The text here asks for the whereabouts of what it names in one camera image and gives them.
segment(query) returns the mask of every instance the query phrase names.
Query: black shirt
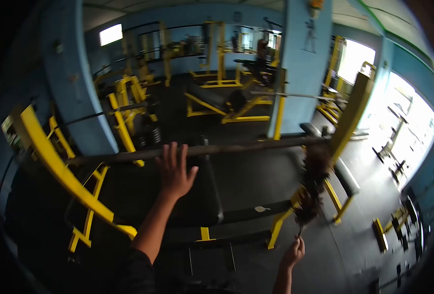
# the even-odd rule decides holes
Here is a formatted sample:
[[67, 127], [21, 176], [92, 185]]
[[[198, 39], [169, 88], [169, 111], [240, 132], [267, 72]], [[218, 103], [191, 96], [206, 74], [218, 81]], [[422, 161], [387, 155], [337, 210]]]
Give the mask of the black shirt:
[[[155, 294], [155, 273], [150, 259], [142, 251], [129, 249], [126, 258], [116, 271], [109, 293], [114, 294]], [[241, 294], [230, 290], [227, 285], [182, 284], [178, 289], [166, 293], [183, 294]]]
[[155, 273], [145, 253], [135, 249], [128, 250], [116, 272], [110, 293], [155, 293]]

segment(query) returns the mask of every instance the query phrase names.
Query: flower pot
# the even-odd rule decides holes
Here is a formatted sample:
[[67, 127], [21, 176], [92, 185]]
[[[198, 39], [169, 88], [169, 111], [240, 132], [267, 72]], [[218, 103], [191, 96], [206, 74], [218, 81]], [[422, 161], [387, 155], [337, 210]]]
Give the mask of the flower pot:
[[317, 19], [320, 15], [320, 9], [310, 8], [310, 17], [313, 19]]

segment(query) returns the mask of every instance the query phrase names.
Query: hand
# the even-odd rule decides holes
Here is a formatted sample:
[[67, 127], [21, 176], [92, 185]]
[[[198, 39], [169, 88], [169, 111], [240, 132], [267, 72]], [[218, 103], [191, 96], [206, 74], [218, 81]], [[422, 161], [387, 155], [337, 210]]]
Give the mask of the hand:
[[188, 145], [183, 144], [179, 162], [177, 162], [176, 156], [177, 145], [176, 142], [171, 143], [171, 148], [167, 144], [163, 145], [162, 159], [155, 158], [161, 170], [160, 197], [172, 201], [177, 201], [189, 192], [199, 170], [198, 167], [192, 167], [189, 175], [187, 174], [186, 156]]
[[287, 249], [280, 261], [280, 266], [287, 269], [292, 269], [305, 255], [305, 243], [302, 237], [297, 237], [294, 243]]

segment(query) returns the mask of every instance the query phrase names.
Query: barbell bar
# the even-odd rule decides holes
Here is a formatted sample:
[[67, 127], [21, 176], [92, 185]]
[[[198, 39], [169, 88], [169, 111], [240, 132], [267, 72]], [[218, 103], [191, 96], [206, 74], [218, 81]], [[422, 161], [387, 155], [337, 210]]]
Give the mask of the barbell bar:
[[[190, 146], [187, 152], [187, 156], [200, 156], [216, 153], [236, 153], [236, 152], [249, 152], [265, 149], [285, 148], [301, 145], [315, 145], [315, 144], [327, 144], [331, 136], [325, 137], [302, 137], [302, 138], [290, 138], [284, 140], [270, 140], [270, 141], [250, 141], [235, 145], [204, 145], [204, 146]], [[68, 159], [65, 163], [73, 165], [83, 165], [92, 163], [122, 163], [132, 162], [139, 159], [153, 159], [161, 156], [161, 149], [154, 150], [140, 150], [136, 152], [122, 152], [111, 155], [96, 155], [96, 156], [78, 156]]]
[[306, 97], [306, 98], [312, 98], [312, 99], [320, 99], [320, 100], [326, 100], [326, 101], [338, 101], [341, 103], [348, 103], [348, 101], [343, 99], [336, 99], [331, 97], [324, 97], [324, 96], [313, 96], [313, 95], [305, 95], [305, 94], [291, 94], [291, 93], [278, 93], [278, 92], [257, 92], [257, 91], [251, 91], [251, 95], [258, 95], [258, 96], [292, 96], [292, 97]]
[[130, 110], [130, 109], [137, 109], [137, 108], [143, 108], [143, 107], [147, 107], [147, 106], [148, 106], [148, 102], [134, 103], [134, 104], [131, 104], [131, 105], [121, 106], [121, 107], [119, 107], [117, 109], [113, 109], [112, 111], [102, 111], [102, 112], [98, 112], [98, 113], [95, 113], [95, 114], [84, 116], [84, 117], [76, 119], [76, 120], [68, 121], [68, 122], [66, 122], [64, 124], [56, 126], [55, 128], [59, 128], [59, 127], [62, 127], [62, 126], [68, 126], [68, 125], [71, 125], [71, 124], [74, 124], [74, 123], [77, 123], [77, 122], [80, 122], [80, 121], [89, 120], [89, 119], [98, 117], [98, 116], [103, 115], [103, 114], [113, 115], [116, 111], [124, 111], [124, 110]]

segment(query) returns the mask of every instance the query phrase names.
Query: ceiling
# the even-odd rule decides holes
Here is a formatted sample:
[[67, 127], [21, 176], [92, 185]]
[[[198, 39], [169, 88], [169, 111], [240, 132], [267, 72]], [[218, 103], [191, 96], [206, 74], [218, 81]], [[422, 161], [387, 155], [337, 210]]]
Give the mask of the ceiling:
[[83, 28], [88, 31], [127, 13], [196, 3], [244, 3], [279, 11], [284, 9], [284, 0], [84, 0]]
[[[284, 0], [84, 0], [84, 30], [88, 31], [117, 17], [147, 9], [193, 3], [244, 3], [278, 11], [284, 10]], [[359, 13], [346, 0], [333, 0], [333, 22], [379, 34], [367, 16]]]
[[[400, 36], [428, 54], [427, 46], [421, 37], [420, 26], [405, 3], [401, 0], [358, 1], [365, 3], [386, 31]], [[244, 3], [278, 11], [284, 10], [284, 0], [84, 0], [83, 28], [88, 31], [128, 13], [195, 3]], [[355, 9], [348, 0], [333, 0], [332, 19], [336, 24], [380, 35], [368, 17]]]

